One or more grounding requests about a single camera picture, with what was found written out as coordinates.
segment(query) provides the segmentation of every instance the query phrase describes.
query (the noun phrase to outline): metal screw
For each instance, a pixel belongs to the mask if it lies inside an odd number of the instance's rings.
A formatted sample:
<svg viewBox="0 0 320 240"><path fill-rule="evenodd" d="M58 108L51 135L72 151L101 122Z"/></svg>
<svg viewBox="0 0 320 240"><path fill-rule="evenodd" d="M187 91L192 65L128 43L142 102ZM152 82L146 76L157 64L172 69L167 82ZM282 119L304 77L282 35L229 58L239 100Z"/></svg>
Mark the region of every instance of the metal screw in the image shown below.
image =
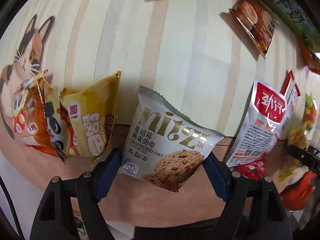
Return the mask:
<svg viewBox="0 0 320 240"><path fill-rule="evenodd" d="M239 178L239 177L241 176L241 174L240 174L240 172L238 172L238 171L234 171L234 172L232 173L232 176L235 177L235 178Z"/></svg>
<svg viewBox="0 0 320 240"><path fill-rule="evenodd" d="M91 177L91 175L92 175L91 171L86 171L86 172L83 174L83 176L84 176L85 178L89 178L89 177Z"/></svg>
<svg viewBox="0 0 320 240"><path fill-rule="evenodd" d="M59 177L55 176L55 177L52 178L51 181L52 181L53 183L56 183L56 182L59 181L59 179L60 179Z"/></svg>
<svg viewBox="0 0 320 240"><path fill-rule="evenodd" d="M264 177L264 180L268 183L270 183L272 181L272 179L269 176Z"/></svg>

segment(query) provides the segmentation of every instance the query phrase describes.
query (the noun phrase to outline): snack package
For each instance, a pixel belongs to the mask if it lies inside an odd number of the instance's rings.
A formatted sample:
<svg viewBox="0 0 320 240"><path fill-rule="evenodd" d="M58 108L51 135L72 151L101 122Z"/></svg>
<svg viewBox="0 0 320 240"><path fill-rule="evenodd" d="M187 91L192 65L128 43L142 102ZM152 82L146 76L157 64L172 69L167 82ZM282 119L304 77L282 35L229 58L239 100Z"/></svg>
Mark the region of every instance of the snack package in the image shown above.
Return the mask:
<svg viewBox="0 0 320 240"><path fill-rule="evenodd" d="M312 94L306 96L305 110L303 113L304 128L307 131L312 130L317 120L317 104Z"/></svg>
<svg viewBox="0 0 320 240"><path fill-rule="evenodd" d="M238 165L236 171L239 171L242 175L249 179L260 179L265 176L264 161L257 161L254 163Z"/></svg>
<svg viewBox="0 0 320 240"><path fill-rule="evenodd" d="M79 155L97 157L105 150L116 119L120 78L118 71L80 92L61 91L61 104L68 111Z"/></svg>
<svg viewBox="0 0 320 240"><path fill-rule="evenodd" d="M287 101L287 109L284 113L284 124L276 135L278 138L282 136L284 132L284 128L286 124L289 122L291 115L297 104L298 97L300 96L300 90L294 79L292 70L290 72L286 72L286 76L285 76L280 93L284 95Z"/></svg>
<svg viewBox="0 0 320 240"><path fill-rule="evenodd" d="M234 9L229 10L266 58L273 33L279 24L277 19L257 0L240 0Z"/></svg>
<svg viewBox="0 0 320 240"><path fill-rule="evenodd" d="M141 86L119 172L178 192L223 137Z"/></svg>
<svg viewBox="0 0 320 240"><path fill-rule="evenodd" d="M298 44L301 49L303 63L308 66L312 72L320 74L320 59L316 54L312 53L300 39L298 39Z"/></svg>
<svg viewBox="0 0 320 240"><path fill-rule="evenodd" d="M12 107L13 132L25 147L58 156L51 144L43 105L42 85L47 71L22 83L14 94Z"/></svg>
<svg viewBox="0 0 320 240"><path fill-rule="evenodd" d="M76 148L77 140L74 136L68 111L64 109L60 103L61 90L52 88L50 84L44 80L43 92L47 129L51 143L61 155L79 155Z"/></svg>
<svg viewBox="0 0 320 240"><path fill-rule="evenodd" d="M307 171L297 185L292 188L286 188L281 192L283 205L288 210L303 210L309 196L315 190L313 180L317 175L312 171Z"/></svg>
<svg viewBox="0 0 320 240"><path fill-rule="evenodd" d="M320 33L317 14L304 0L261 0L299 37L314 53L320 52Z"/></svg>
<svg viewBox="0 0 320 240"><path fill-rule="evenodd" d="M288 145L294 144L301 149L306 149L306 133L307 131L304 127L292 129L288 134ZM286 155L284 158L284 162L279 169L279 181L283 181L288 176L294 174L301 166L302 163L300 161L291 157L290 155Z"/></svg>
<svg viewBox="0 0 320 240"><path fill-rule="evenodd" d="M231 148L227 165L252 163L274 146L284 123L287 103L283 95L262 80L255 80L248 111Z"/></svg>

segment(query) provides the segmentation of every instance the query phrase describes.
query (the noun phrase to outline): striped wallpaper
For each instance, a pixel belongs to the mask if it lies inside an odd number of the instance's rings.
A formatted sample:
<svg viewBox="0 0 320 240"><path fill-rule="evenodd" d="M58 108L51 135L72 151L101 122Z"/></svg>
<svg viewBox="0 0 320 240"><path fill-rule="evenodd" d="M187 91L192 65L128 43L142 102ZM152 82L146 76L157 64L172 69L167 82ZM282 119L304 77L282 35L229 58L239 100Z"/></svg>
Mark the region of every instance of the striped wallpaper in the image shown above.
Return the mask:
<svg viewBox="0 0 320 240"><path fill-rule="evenodd" d="M281 22L266 60L228 9L237 0L29 0L0 40L12 64L34 14L51 15L42 69L58 87L82 89L121 70L116 122L131 123L139 85L162 94L196 123L234 136L253 80L278 90L292 69L302 96L289 126L300 125L305 92L320 103L317 75L303 69L293 33Z"/></svg>

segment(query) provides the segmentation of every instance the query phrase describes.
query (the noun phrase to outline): yellow snack bag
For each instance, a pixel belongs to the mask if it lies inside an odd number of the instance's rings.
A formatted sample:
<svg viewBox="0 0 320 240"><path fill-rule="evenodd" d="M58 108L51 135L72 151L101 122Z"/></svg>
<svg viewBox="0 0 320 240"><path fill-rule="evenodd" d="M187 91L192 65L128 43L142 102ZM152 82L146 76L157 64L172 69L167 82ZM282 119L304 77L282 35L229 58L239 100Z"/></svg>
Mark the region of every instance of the yellow snack bag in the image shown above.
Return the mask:
<svg viewBox="0 0 320 240"><path fill-rule="evenodd" d="M61 104L68 116L81 156L99 156L108 144L116 119L121 71L80 92L64 88Z"/></svg>
<svg viewBox="0 0 320 240"><path fill-rule="evenodd" d="M68 111L60 103L60 90L52 88L44 80L43 92L47 129L51 143L61 155L79 155Z"/></svg>
<svg viewBox="0 0 320 240"><path fill-rule="evenodd" d="M288 134L288 145L294 144L301 149L307 148L306 129L296 128L292 129ZM290 155L285 156L284 163L279 169L279 181L283 181L285 178L294 174L296 170L302 166L302 163Z"/></svg>

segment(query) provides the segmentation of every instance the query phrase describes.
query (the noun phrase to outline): brand logo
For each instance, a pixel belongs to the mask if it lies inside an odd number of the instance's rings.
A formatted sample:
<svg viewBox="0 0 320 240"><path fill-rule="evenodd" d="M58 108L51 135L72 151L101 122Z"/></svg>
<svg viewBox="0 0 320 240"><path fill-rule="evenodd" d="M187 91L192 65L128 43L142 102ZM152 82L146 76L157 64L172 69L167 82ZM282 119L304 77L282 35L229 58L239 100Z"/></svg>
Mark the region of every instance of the brand logo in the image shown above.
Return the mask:
<svg viewBox="0 0 320 240"><path fill-rule="evenodd" d="M189 147L190 149L195 149L195 147L203 147L207 141L209 135L202 133L193 127L184 127L183 120L177 121L173 120L173 113L165 112L166 116L161 117L161 114L158 112L152 112L151 109L145 107L139 125L146 126L146 123L149 123L151 120L148 130L156 132L157 134L167 137L170 141L179 141L183 146ZM156 127L160 120L162 119L162 124L160 128L156 131ZM173 122L173 128L166 133L169 123Z"/></svg>
<svg viewBox="0 0 320 240"><path fill-rule="evenodd" d="M254 102L257 110L273 122L280 123L285 112L285 101L274 91L257 83Z"/></svg>

